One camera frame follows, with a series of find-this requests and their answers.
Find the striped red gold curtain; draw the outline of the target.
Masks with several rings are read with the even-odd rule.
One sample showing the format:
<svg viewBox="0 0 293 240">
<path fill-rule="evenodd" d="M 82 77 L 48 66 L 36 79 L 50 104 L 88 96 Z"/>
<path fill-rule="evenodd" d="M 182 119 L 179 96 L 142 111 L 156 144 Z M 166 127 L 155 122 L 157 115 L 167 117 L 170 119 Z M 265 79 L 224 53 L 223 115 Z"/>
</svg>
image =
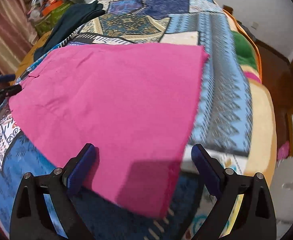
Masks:
<svg viewBox="0 0 293 240">
<path fill-rule="evenodd" d="M 27 19 L 32 0 L 0 0 L 0 74 L 15 73 L 38 41 Z"/>
</svg>

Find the green orange blanket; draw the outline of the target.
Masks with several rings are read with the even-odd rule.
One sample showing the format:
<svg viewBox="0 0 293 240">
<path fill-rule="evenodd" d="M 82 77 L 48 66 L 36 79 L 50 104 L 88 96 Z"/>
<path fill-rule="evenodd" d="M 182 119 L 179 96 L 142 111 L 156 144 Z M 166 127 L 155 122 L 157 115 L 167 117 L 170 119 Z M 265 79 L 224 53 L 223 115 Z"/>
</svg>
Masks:
<svg viewBox="0 0 293 240">
<path fill-rule="evenodd" d="M 249 158 L 244 170 L 245 175 L 257 172 L 264 174 L 270 186 L 275 172 L 277 159 L 277 135 L 274 106 L 269 90 L 262 84 L 262 62 L 258 47 L 247 35 L 236 19 L 224 10 L 230 29 L 241 34 L 253 49 L 257 69 L 241 65 L 247 77 L 252 96 L 253 130 Z"/>
</svg>

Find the pink pants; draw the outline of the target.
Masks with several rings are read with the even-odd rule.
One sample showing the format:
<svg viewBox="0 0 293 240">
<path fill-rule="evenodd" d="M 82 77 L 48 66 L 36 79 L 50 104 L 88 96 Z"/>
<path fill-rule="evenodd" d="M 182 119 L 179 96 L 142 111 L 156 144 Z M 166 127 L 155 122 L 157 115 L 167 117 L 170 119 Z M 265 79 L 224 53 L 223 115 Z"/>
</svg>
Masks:
<svg viewBox="0 0 293 240">
<path fill-rule="evenodd" d="M 9 99 L 13 119 L 55 166 L 87 143 L 84 185 L 131 212 L 166 215 L 200 96 L 203 46 L 91 44 L 51 51 Z"/>
</svg>

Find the blue patchwork bedspread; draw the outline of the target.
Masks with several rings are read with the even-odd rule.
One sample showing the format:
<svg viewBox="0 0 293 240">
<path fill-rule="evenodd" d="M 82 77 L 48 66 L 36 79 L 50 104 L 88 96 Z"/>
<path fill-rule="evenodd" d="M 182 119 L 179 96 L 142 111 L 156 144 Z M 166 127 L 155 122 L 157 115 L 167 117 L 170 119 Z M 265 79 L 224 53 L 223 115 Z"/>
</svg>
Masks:
<svg viewBox="0 0 293 240">
<path fill-rule="evenodd" d="M 244 164 L 249 82 L 214 0 L 96 0 L 105 13 L 40 48 L 0 105 L 0 224 L 11 233 L 23 176 L 64 167 L 86 144 L 70 197 L 95 239 L 182 239 L 206 189 L 202 144 Z"/>
</svg>

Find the brown wooden wardrobe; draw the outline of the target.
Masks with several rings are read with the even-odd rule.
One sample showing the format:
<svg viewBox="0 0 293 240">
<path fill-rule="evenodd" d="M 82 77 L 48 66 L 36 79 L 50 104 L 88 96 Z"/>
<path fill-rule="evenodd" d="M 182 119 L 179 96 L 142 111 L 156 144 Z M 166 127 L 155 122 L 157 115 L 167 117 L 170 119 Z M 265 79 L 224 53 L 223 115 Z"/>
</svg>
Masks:
<svg viewBox="0 0 293 240">
<path fill-rule="evenodd" d="M 232 15 L 233 9 L 223 6 L 223 10 L 237 31 L 247 37 L 256 51 L 258 74 L 262 84 L 269 90 L 275 109 L 277 148 L 288 145 L 288 157 L 293 157 L 293 62 L 274 48 L 246 30 Z"/>
</svg>

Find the dark teal folded garment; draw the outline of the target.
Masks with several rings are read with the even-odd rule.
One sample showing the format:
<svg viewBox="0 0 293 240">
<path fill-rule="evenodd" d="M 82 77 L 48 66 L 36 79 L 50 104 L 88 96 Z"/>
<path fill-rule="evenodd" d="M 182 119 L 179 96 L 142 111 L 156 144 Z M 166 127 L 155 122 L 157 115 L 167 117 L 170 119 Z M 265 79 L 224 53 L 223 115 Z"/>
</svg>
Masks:
<svg viewBox="0 0 293 240">
<path fill-rule="evenodd" d="M 98 1 L 89 4 L 71 5 L 58 20 L 57 24 L 55 24 L 45 44 L 35 50 L 34 61 L 64 41 L 78 27 L 96 17 L 102 16 L 104 13 L 103 5 L 98 3 Z"/>
</svg>

